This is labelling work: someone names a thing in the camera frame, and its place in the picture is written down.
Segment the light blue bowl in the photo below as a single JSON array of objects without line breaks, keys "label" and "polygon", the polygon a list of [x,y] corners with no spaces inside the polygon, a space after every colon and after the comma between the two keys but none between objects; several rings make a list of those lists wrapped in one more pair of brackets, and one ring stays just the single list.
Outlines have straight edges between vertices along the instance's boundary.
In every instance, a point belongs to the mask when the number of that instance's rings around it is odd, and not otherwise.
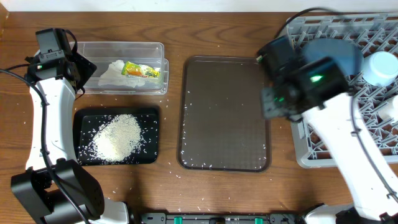
[{"label": "light blue bowl", "polygon": [[397,64],[392,53],[373,53],[364,59],[363,79],[373,86],[388,86],[397,78]]}]

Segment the white cup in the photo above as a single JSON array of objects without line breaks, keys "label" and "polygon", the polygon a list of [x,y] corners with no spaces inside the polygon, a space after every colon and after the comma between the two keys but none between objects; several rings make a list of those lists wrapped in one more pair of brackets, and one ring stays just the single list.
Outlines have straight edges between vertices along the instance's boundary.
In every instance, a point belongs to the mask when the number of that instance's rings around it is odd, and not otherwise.
[{"label": "white cup", "polygon": [[392,123],[397,122],[397,100],[398,96],[393,96],[386,100],[386,104],[377,113],[382,120],[390,120]]}]

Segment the white tissue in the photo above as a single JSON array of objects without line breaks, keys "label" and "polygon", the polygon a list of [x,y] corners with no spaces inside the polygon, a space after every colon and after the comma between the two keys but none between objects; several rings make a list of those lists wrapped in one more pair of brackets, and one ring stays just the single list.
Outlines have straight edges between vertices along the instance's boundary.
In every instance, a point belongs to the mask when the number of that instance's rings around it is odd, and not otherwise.
[{"label": "white tissue", "polygon": [[123,75],[122,70],[124,66],[125,63],[122,60],[117,60],[109,64],[107,71],[100,76],[98,85],[128,86],[135,88],[146,84],[143,79]]}]

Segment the dark blue plate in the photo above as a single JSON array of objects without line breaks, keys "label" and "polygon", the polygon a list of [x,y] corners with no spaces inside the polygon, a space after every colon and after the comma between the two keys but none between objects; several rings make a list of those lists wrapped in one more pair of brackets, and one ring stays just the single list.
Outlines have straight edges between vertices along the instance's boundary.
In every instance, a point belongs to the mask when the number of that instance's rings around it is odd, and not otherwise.
[{"label": "dark blue plate", "polygon": [[347,77],[357,75],[363,66],[363,54],[360,49],[341,39],[315,39],[303,46],[301,54],[310,63],[330,57]]}]

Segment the yellow green snack wrapper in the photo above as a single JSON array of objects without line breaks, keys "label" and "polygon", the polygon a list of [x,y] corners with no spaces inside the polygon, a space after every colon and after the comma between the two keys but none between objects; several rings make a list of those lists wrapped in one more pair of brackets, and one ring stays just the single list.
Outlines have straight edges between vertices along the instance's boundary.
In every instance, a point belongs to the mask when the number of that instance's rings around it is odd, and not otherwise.
[{"label": "yellow green snack wrapper", "polygon": [[126,62],[122,69],[121,74],[132,77],[159,78],[160,70],[154,69],[148,65]]}]

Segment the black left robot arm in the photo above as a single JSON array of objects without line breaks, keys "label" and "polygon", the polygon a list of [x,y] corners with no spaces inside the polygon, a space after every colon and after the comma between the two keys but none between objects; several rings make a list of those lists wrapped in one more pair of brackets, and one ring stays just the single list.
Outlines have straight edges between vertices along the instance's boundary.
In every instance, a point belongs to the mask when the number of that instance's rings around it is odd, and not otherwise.
[{"label": "black left robot arm", "polygon": [[29,87],[34,117],[25,171],[12,176],[11,190],[36,223],[129,223],[127,205],[105,198],[76,158],[72,108],[97,67],[69,43],[72,35],[61,28],[37,31],[39,51],[17,77]]}]

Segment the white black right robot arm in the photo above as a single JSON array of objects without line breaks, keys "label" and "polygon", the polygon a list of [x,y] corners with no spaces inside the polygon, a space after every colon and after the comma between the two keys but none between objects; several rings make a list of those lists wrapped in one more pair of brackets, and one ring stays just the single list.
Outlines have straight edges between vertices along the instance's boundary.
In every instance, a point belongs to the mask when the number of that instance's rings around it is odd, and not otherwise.
[{"label": "white black right robot arm", "polygon": [[316,39],[296,52],[282,36],[257,52],[269,87],[262,90],[265,119],[285,117],[306,121],[329,150],[342,174],[351,205],[319,205],[305,223],[396,223],[397,176],[376,146],[346,80],[362,66],[363,55],[353,44]]}]

